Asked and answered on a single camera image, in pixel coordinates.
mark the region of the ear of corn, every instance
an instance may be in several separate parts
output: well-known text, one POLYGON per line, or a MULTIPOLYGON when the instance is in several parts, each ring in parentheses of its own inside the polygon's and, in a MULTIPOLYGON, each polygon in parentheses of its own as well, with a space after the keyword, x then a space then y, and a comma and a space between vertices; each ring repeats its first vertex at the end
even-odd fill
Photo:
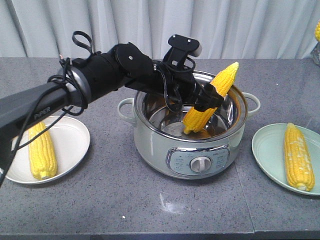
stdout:
MULTIPOLYGON (((28 130, 28 138, 34 136, 46 128, 43 122, 39 122, 28 130)), ((29 144, 30 170, 34 178, 45 180, 57 174, 57 160, 54 145, 49 131, 44 132, 29 144)))
POLYGON ((318 21, 315 30, 314 30, 314 37, 315 39, 320 42, 320 20, 318 21))
MULTIPOLYGON (((238 68, 239 63, 234 62, 226 69, 219 72, 211 81, 211 84, 215 87, 216 92, 220 96, 225 97, 227 95, 229 89, 234 84, 238 68)), ((183 124, 185 125, 183 132, 189 134, 191 132, 197 133, 201 131, 216 110, 217 107, 209 108, 206 111, 201 112, 192 107, 183 118, 183 124)))
POLYGON ((315 176, 305 137, 291 122, 284 134, 284 163, 290 186, 308 192, 314 187, 315 176))

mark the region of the pot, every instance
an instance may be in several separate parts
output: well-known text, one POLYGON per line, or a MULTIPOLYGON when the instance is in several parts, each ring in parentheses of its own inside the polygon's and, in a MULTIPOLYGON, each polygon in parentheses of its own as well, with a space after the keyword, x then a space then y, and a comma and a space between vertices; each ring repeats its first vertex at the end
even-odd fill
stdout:
MULTIPOLYGON (((199 82, 211 82, 214 75, 194 71, 199 82)), ((142 158, 157 171, 178 179, 203 179, 224 171, 239 152, 246 120, 260 109, 259 99, 232 86, 223 104, 198 133, 183 133, 183 117, 190 106, 179 113, 168 109, 162 96, 137 92, 122 100, 117 107, 119 117, 132 124, 134 143, 142 158), (256 104, 248 110, 246 99, 256 104), (132 105, 130 116, 121 108, 132 105)))

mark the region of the robotic arm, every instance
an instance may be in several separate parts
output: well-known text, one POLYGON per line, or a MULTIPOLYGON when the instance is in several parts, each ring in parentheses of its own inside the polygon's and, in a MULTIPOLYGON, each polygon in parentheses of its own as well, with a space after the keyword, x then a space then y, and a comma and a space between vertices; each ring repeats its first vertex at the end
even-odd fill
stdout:
POLYGON ((88 104, 123 86, 164 97, 168 108, 178 112, 183 105, 198 111, 219 107, 223 98, 209 83, 199 83, 193 76, 200 43, 191 38, 173 35, 168 40, 170 50, 162 61, 152 60, 135 45, 117 44, 109 52, 93 52, 91 38, 75 31, 73 42, 89 52, 87 59, 60 59, 62 66, 48 83, 0 99, 0 186, 19 149, 25 130, 54 112, 80 115, 88 104), (85 37, 89 45, 77 40, 85 37), (71 112, 72 106, 80 107, 71 112), (18 136, 12 150, 12 139, 18 136))

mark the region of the white plate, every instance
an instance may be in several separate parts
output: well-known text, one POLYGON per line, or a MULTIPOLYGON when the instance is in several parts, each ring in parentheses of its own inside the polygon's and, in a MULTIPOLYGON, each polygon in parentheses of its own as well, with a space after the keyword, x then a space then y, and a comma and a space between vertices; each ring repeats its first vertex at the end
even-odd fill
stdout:
POLYGON ((298 190, 288 185, 284 160, 284 137, 286 123, 275 123, 260 128, 252 139, 252 152, 263 172, 280 186, 304 195, 320 195, 320 135, 307 128, 297 126, 306 140, 315 185, 311 191, 298 190))
MULTIPOLYGON (((43 122, 49 126, 58 116, 49 116, 43 122)), ((30 171, 29 150, 25 146, 17 151, 6 178, 20 184, 43 184, 56 180, 73 170, 83 159, 90 144, 87 127, 77 119, 64 116, 50 132, 57 160, 57 175, 45 180, 35 179, 30 171)), ((27 131, 23 135, 21 145, 28 140, 27 131)))

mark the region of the pot handle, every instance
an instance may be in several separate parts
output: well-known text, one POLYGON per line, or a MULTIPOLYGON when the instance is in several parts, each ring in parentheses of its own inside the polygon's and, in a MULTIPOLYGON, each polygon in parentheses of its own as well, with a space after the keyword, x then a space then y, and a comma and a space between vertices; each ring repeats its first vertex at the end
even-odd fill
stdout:
POLYGON ((120 117, 122 120, 124 120, 124 121, 132 124, 134 127, 136 127, 136 126, 137 126, 137 119, 136 119, 135 117, 125 116, 125 115, 123 115, 123 114, 121 113, 121 108, 122 108, 124 105, 126 105, 126 104, 131 104, 131 105, 132 105, 132 115, 134 116, 134 109, 133 109, 133 107, 134 107, 134 105, 133 105, 133 104, 134 104, 134 100, 135 100, 134 97, 130 97, 130 98, 123 99, 121 102, 119 102, 118 107, 117 107, 117 111, 118 111, 119 117, 120 117))
POLYGON ((250 100, 254 101, 254 103, 256 104, 255 109, 248 111, 247 119, 250 119, 253 115, 255 115, 258 112, 258 110, 261 107, 261 103, 260 103, 260 100, 255 95, 253 95, 251 93, 243 92, 242 94, 246 99, 250 99, 250 100))

